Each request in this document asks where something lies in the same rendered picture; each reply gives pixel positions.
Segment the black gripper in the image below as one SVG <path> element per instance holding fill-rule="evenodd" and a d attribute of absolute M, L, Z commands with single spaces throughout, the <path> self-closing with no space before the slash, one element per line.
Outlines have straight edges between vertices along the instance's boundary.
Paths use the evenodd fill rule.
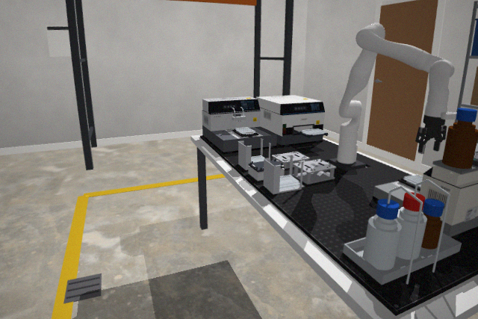
<path fill-rule="evenodd" d="M 426 146 L 425 144 L 431 138 L 435 138 L 436 140 L 433 150 L 439 151 L 442 140 L 446 139 L 447 126 L 444 126 L 445 120 L 441 119 L 440 117 L 429 117 L 424 115 L 423 123 L 425 123 L 425 127 L 418 128 L 418 133 L 415 140 L 415 142 L 419 143 L 418 153 L 424 154 Z M 441 134 L 443 134 L 443 137 Z M 420 140 L 419 137 L 421 137 Z"/>

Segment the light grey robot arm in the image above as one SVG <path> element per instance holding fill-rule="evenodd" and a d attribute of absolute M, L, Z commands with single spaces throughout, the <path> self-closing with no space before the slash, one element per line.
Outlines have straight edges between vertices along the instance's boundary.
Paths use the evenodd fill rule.
<path fill-rule="evenodd" d="M 454 65 L 447 60 L 441 61 L 444 59 L 417 47 L 383 39 L 385 39 L 385 29 L 379 23 L 363 28 L 356 35 L 356 42 L 362 51 L 350 71 L 339 107 L 340 117 L 352 118 L 349 122 L 342 124 L 340 129 L 337 161 L 343 164 L 353 164 L 356 161 L 361 102 L 351 100 L 367 86 L 377 54 L 394 58 L 428 72 L 429 92 L 424 115 L 441 117 L 443 120 L 456 118 L 457 112 L 447 111 L 448 84 L 455 71 Z"/>

